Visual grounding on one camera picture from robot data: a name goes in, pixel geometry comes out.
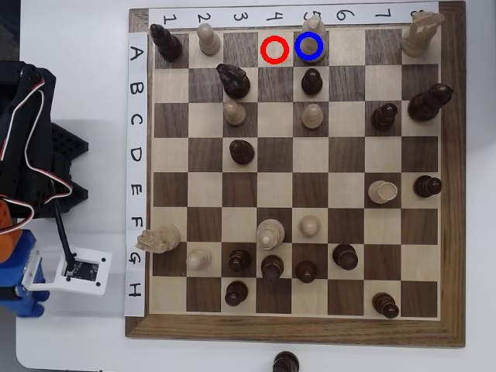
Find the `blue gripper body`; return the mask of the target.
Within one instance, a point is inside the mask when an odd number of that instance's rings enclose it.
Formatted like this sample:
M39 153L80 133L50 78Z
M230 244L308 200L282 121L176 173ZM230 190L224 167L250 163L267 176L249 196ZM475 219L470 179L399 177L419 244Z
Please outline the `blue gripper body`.
M40 302L50 296L49 291L28 291L22 285L25 265L35 243L31 231L23 230L12 255L1 264L1 306L22 318L42 316L44 307Z

